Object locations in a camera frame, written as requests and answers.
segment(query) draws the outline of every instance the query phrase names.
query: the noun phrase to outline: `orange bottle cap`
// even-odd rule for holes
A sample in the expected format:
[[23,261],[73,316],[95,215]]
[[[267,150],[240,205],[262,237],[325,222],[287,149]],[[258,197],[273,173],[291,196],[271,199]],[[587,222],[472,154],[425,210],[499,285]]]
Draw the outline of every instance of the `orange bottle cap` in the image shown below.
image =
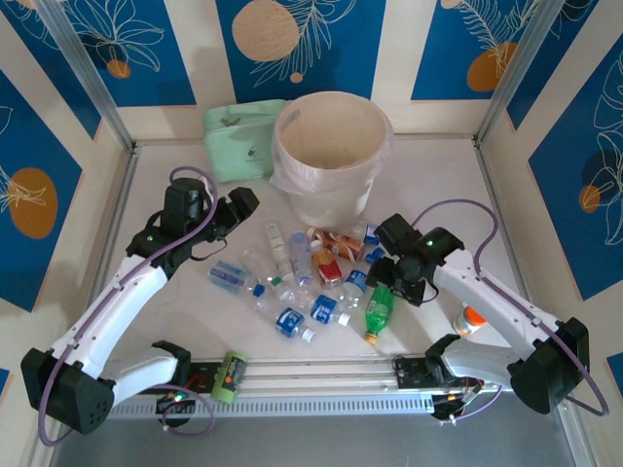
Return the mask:
[[487,324],[487,320],[478,314],[471,306],[466,306],[463,314],[465,319],[473,326],[482,326],[483,324]]

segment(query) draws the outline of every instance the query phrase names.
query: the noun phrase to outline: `white bottle cap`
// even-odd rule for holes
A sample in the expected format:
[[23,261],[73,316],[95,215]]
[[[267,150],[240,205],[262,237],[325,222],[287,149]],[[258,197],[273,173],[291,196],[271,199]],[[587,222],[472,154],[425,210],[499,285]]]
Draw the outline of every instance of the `white bottle cap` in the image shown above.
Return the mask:
[[303,335],[301,336],[301,339],[305,342],[311,342],[314,336],[315,336],[315,331],[313,331],[310,328],[306,328],[305,331],[303,331]]
[[338,318],[338,324],[341,324],[342,326],[347,326],[349,321],[350,315],[348,313],[342,313]]

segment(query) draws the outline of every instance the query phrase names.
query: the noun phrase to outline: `trash bin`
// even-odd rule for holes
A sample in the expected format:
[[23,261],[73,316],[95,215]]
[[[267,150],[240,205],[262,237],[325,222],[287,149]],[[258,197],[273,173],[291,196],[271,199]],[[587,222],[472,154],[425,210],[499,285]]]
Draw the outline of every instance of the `trash bin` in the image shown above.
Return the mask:
[[391,123],[368,99],[332,91],[299,97],[276,120],[271,183],[302,222],[343,226],[363,211],[392,141]]

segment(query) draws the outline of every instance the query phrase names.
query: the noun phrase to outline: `white table surface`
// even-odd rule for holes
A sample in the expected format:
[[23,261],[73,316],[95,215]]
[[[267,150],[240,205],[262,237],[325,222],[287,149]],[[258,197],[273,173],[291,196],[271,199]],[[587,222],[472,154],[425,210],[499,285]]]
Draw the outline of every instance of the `white table surface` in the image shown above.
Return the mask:
[[[112,276],[132,237],[140,232],[147,218],[162,209],[168,174],[179,165],[209,168],[201,143],[147,145],[139,158],[128,202],[123,214],[108,276]],[[238,253],[258,244],[269,254],[263,223],[277,218],[287,236],[303,225],[293,216],[284,193],[268,183],[254,179],[223,184],[219,196],[237,186],[251,188],[260,206],[250,219],[228,236],[229,248],[203,263],[188,261],[142,309],[113,351],[114,358],[125,358],[144,350],[154,341],[167,340],[181,345],[194,358],[220,359],[226,351],[236,350],[253,359],[340,360],[359,356],[422,354],[439,338],[452,332],[451,321],[460,312],[460,300],[443,292],[430,304],[415,308],[396,300],[389,326],[380,333],[376,345],[362,339],[365,332],[363,311],[353,314],[347,327],[324,326],[311,319],[316,340],[304,343],[288,340],[256,317],[237,298],[205,279],[208,268],[223,259],[239,264]],[[472,143],[468,139],[422,140],[397,138],[395,154],[375,181],[363,217],[380,223],[398,212],[414,219],[433,202],[447,198],[471,198],[491,205]],[[430,213],[419,226],[423,232],[441,226],[464,241],[472,252],[488,235],[488,215],[469,205],[451,205]],[[220,246],[196,247],[204,255]],[[516,288],[501,237],[483,255],[483,265],[500,280]],[[346,275],[351,264],[340,260]],[[471,339],[502,344],[503,338],[489,325]]]

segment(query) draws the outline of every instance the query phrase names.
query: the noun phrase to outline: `green plastic bottle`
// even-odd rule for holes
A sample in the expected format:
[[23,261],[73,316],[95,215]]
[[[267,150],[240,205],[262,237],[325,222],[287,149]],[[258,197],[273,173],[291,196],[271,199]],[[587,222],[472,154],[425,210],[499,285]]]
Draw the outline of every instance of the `green plastic bottle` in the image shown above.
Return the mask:
[[377,343],[379,332],[389,322],[392,311],[393,294],[386,285],[379,284],[366,308],[366,326],[368,331],[364,339],[367,342]]

